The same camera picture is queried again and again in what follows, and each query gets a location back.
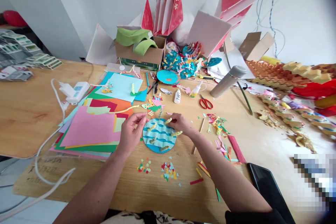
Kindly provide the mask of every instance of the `smartphone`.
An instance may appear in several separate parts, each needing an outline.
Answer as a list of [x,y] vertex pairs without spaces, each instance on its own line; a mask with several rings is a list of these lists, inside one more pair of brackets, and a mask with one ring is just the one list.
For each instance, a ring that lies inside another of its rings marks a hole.
[[280,213],[286,223],[295,224],[271,171],[252,163],[248,163],[247,167],[254,187],[260,192],[267,203]]

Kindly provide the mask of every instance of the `sleeve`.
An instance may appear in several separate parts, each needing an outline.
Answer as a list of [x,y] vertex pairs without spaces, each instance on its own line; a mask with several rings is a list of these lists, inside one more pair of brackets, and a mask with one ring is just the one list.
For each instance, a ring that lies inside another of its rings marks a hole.
[[240,224],[240,223],[275,223],[286,224],[282,216],[277,210],[272,212],[247,212],[247,213],[232,213],[225,212],[225,220],[227,224]]

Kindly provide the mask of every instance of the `scissors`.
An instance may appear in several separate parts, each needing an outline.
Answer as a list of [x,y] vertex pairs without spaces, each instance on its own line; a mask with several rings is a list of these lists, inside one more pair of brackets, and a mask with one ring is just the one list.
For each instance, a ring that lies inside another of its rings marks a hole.
[[204,108],[204,109],[213,109],[214,106],[212,105],[212,103],[209,102],[207,99],[205,99],[201,94],[200,94],[200,96],[201,96],[201,99],[199,101],[199,104],[201,105],[201,107]]

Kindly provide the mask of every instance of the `wooden stick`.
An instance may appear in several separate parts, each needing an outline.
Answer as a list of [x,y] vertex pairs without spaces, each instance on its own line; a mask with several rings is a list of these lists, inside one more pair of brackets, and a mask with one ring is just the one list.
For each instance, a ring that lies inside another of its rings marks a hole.
[[[199,129],[200,132],[202,132],[204,120],[205,120],[205,118],[203,118],[203,122],[202,122],[201,128]],[[195,154],[195,152],[196,152],[196,146],[194,145],[194,149],[192,150],[192,154]]]

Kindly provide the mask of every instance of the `silver thermos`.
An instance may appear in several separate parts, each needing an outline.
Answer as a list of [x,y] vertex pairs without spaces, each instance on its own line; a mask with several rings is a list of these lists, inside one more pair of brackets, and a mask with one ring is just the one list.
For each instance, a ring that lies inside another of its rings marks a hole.
[[226,90],[232,87],[241,77],[247,73],[241,66],[233,66],[224,78],[211,90],[210,94],[217,98],[224,94]]

